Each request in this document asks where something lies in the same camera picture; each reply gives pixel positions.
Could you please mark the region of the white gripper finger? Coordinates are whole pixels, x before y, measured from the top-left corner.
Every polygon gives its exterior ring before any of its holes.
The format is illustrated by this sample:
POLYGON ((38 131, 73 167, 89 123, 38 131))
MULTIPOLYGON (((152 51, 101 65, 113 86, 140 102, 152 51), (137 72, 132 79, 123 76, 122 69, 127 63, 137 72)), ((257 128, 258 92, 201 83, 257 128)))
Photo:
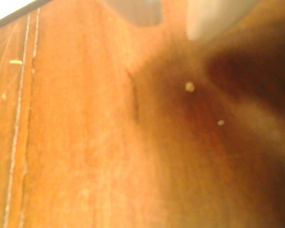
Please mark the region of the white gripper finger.
POLYGON ((251 9, 250 0, 189 0, 187 37, 194 41, 212 39, 235 25, 251 9))
POLYGON ((101 2, 136 26, 155 26, 162 22, 161 0, 102 0, 101 2))

